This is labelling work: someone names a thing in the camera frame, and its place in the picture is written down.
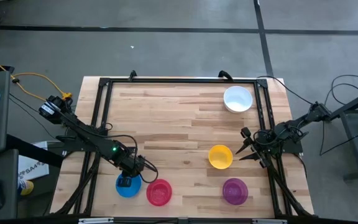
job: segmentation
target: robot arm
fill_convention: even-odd
[[[303,216],[311,216],[296,200],[290,189],[285,185],[280,178],[276,168],[274,168],[270,157],[267,155],[277,155],[282,153],[282,147],[287,141],[299,142],[307,133],[300,131],[300,128],[318,121],[329,121],[331,112],[321,103],[315,103],[310,106],[307,114],[301,116],[296,120],[289,120],[274,126],[270,130],[260,130],[251,133],[247,127],[241,129],[241,135],[244,140],[243,146],[236,152],[243,151],[248,146],[251,146],[252,154],[241,158],[240,160],[253,159],[258,160],[262,168],[267,168],[272,174],[276,183],[283,190],[284,195],[288,198],[297,214]]]
[[[100,134],[97,128],[80,121],[72,113],[67,100],[62,100],[57,96],[50,96],[39,108],[39,112],[41,116],[51,123],[64,124],[69,128],[69,136],[57,137],[58,140],[65,143],[67,151],[97,152],[100,153],[103,159],[120,168],[123,176],[123,179],[119,180],[120,187],[129,187],[131,177],[139,175],[145,166],[154,172],[157,171],[152,164],[146,163],[143,156],[136,156],[137,146],[127,147],[117,140],[106,139],[108,136]]]

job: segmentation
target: gray floor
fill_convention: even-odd
[[[358,0],[260,0],[267,29],[358,30]],[[0,3],[6,23],[65,26],[257,28],[251,0],[15,0]],[[310,101],[324,101],[334,77],[358,75],[358,36],[268,35],[267,43],[276,77]],[[226,70],[235,77],[265,74],[257,34],[174,34],[114,32],[0,31],[0,63],[16,72],[48,75],[65,91],[80,90],[85,75],[216,76]],[[338,82],[358,86],[358,78]],[[58,92],[38,78],[22,84],[42,96]],[[12,92],[34,108],[40,101],[16,87]],[[336,89],[342,101],[358,92]],[[288,93],[293,117],[308,105]],[[335,110],[340,105],[328,101]],[[50,132],[64,129],[38,117]],[[32,128],[24,131],[23,126]],[[343,145],[319,157],[321,124],[308,126],[303,140],[304,160],[315,213],[325,218],[358,221],[358,181],[345,183],[344,174],[356,171],[351,148]],[[34,142],[51,137],[21,111],[10,105],[9,133]],[[326,126],[325,149],[346,139],[336,121]]]

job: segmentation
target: wire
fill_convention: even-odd
[[[156,173],[155,178],[154,178],[154,180],[152,180],[152,181],[146,181],[146,180],[143,178],[143,176],[142,176],[142,174],[141,174],[140,172],[139,172],[139,175],[140,175],[140,178],[143,180],[143,182],[148,183],[148,184],[151,184],[152,182],[156,181],[157,178],[158,178],[158,169],[156,168],[156,166],[155,166],[154,164],[152,164],[152,163],[151,163],[150,161],[148,161],[146,158],[144,158],[144,161],[146,161],[147,163],[149,163],[149,165],[151,165],[151,166],[155,169],[155,173]]]
[[[111,131],[112,130],[112,124],[111,123],[106,123],[106,124],[109,124],[111,126],[110,129],[107,129],[108,131]]]
[[[342,146],[343,144],[345,144],[345,143],[347,143],[347,142],[349,142],[349,141],[351,141],[351,140],[353,140],[353,139],[355,139],[355,138],[357,138],[357,137],[358,137],[358,135],[356,135],[356,136],[354,136],[354,137],[351,137],[350,139],[348,139],[348,140],[346,140],[346,141],[344,141],[344,142],[342,142],[342,143],[340,143],[340,144],[337,144],[336,146],[334,146],[334,147],[328,149],[327,151],[323,152],[320,156],[322,156],[322,155],[324,155],[325,153],[327,153],[327,152],[329,152],[329,151],[335,149],[335,148],[338,147],[338,146]]]
[[[338,78],[341,78],[341,77],[357,77],[357,78],[358,78],[358,75],[340,75],[340,76],[337,76],[336,78],[334,78],[333,82],[331,83],[331,89],[334,88],[334,82],[335,82],[335,80],[337,80]],[[335,99],[338,103],[340,103],[340,104],[342,104],[342,105],[345,105],[344,103],[340,102],[340,101],[335,97],[334,91],[333,91],[333,97],[334,97],[334,99]]]
[[[334,92],[334,89],[335,89],[337,86],[341,86],[341,85],[347,85],[347,86],[351,86],[351,87],[354,87],[354,88],[358,89],[357,86],[352,85],[352,84],[349,84],[349,83],[340,83],[340,84],[334,85],[334,86],[328,91],[328,93],[327,93],[326,99],[324,100],[324,106],[327,104],[329,94],[330,94],[331,92]],[[323,122],[322,135],[323,135],[323,137],[321,138],[321,145],[320,145],[320,152],[319,152],[319,155],[320,155],[320,156],[322,156],[321,153],[322,153],[323,147],[324,147],[324,140],[325,140],[325,122]]]
[[[9,98],[12,103],[16,104],[18,107],[22,108],[22,110],[24,110],[28,115],[30,115],[37,123],[39,123],[43,128],[44,130],[49,134],[50,137],[56,139],[54,136],[52,136],[52,134],[49,133],[49,131],[47,130],[47,128],[41,124],[41,122],[39,120],[37,120],[37,118],[35,118],[34,116],[32,116],[26,109],[24,109],[21,105],[19,105],[18,103],[16,103],[15,101],[12,100],[12,98]]]
[[[300,136],[302,136],[303,135],[303,131],[301,131],[299,128],[297,128],[297,127],[294,127],[294,126],[290,126],[289,127],[290,129],[295,129],[296,130],[296,133],[297,133],[297,135],[300,137]]]
[[[269,145],[271,145],[271,144],[276,143],[275,141],[276,141],[286,130],[287,130],[286,128],[283,129],[278,135],[276,135],[276,137],[275,137],[272,141],[270,141],[270,142],[268,142],[268,143],[258,142],[258,141],[256,140],[256,138],[255,138],[255,135],[256,135],[257,133],[269,134],[267,131],[263,131],[263,130],[256,131],[252,137],[254,138],[254,141],[255,141],[256,143],[258,143],[258,144],[260,144],[260,145],[262,145],[262,146],[269,146]]]
[[[22,104],[26,105],[26,107],[30,108],[32,111],[39,113],[39,111],[37,111],[36,109],[34,109],[33,107],[31,107],[30,105],[28,105],[27,103],[24,103],[22,100],[20,100],[19,98],[17,98],[16,96],[12,95],[12,93],[9,94],[11,97],[15,98],[17,101],[21,102]]]
[[[305,177],[306,179],[308,178],[308,172],[306,171],[306,165],[305,165],[305,162],[303,162],[303,159],[296,153],[293,153],[294,156],[296,156],[299,161],[301,161],[302,165],[303,165],[303,169],[305,170]]]
[[[38,77],[42,77],[42,78],[48,80],[62,95],[65,94],[65,92],[63,92],[51,79],[49,79],[45,75],[41,75],[41,74],[34,73],[34,72],[24,72],[24,73],[17,73],[15,75],[13,75],[13,77],[18,77],[18,76],[21,76],[21,75],[35,75],[35,76],[38,76]]]
[[[307,102],[308,104],[312,105],[312,103],[310,103],[309,101],[305,100],[304,98],[302,98],[300,95],[296,94],[294,91],[290,90],[288,87],[286,87],[284,85],[284,83],[282,83],[279,79],[275,78],[275,77],[271,77],[271,76],[268,76],[268,75],[261,75],[257,78],[262,78],[262,77],[269,77],[269,78],[274,78],[276,81],[278,81],[281,85],[284,86],[284,88],[286,88],[288,91],[290,91],[291,93],[293,93],[295,96],[299,97],[301,100]]]
[[[0,65],[0,69],[2,69],[3,71],[6,71],[6,69]],[[35,75],[35,76],[39,76],[39,77],[42,77],[42,78],[45,78],[46,80],[48,80],[54,87],[56,87],[56,89],[62,94],[62,97],[63,99],[66,98],[66,97],[72,97],[72,94],[71,93],[64,93],[61,91],[61,89],[59,89],[59,87],[51,80],[49,79],[48,77],[46,77],[45,75],[41,75],[41,74],[38,74],[38,73],[34,73],[34,72],[25,72],[25,73],[18,73],[18,74],[15,74],[15,75],[11,75],[11,79],[14,80],[16,76],[20,76],[20,75]],[[45,101],[45,98],[42,98],[41,96],[38,96],[38,95],[35,95],[27,90],[24,89],[24,87],[20,84],[20,83],[15,83],[24,93],[30,95],[30,96],[33,96],[37,99],[40,99],[42,101]]]

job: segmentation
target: blue bowl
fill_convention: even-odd
[[[119,195],[121,195],[122,197],[130,198],[135,196],[139,192],[140,187],[142,186],[142,179],[140,178],[139,175],[132,178],[132,183],[130,187],[118,187],[117,186],[118,180],[120,178],[122,178],[121,174],[118,176],[116,180],[116,190]]]

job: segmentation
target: desk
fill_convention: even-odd
[[[76,115],[90,124],[98,89],[99,77],[84,77]],[[92,216],[109,217],[273,217],[272,199],[266,169],[256,161],[238,161],[250,154],[250,149],[234,156],[230,168],[217,170],[208,162],[208,151],[224,144],[233,154],[241,147],[240,129],[259,129],[256,102],[241,114],[232,114],[223,105],[224,91],[234,84],[208,83],[115,83],[109,107],[109,134],[133,135],[139,144],[139,154],[154,163],[159,178],[170,182],[173,195],[164,207],[148,203],[143,183],[134,198],[122,198],[115,190],[120,171],[101,160],[94,195]],[[252,95],[252,85],[242,84]],[[287,94],[279,83],[268,81],[275,122],[291,119]],[[102,112],[99,112],[98,123]],[[129,139],[119,138],[132,146]],[[75,152],[62,164],[51,212],[58,210],[75,190],[80,179],[84,154]],[[305,172],[294,155],[283,155],[288,187],[307,211],[313,213]],[[153,172],[144,178],[152,180]],[[249,197],[241,206],[229,205],[222,196],[223,183],[237,177],[249,189]],[[85,189],[83,202],[88,189]],[[284,210],[279,193],[281,209]]]

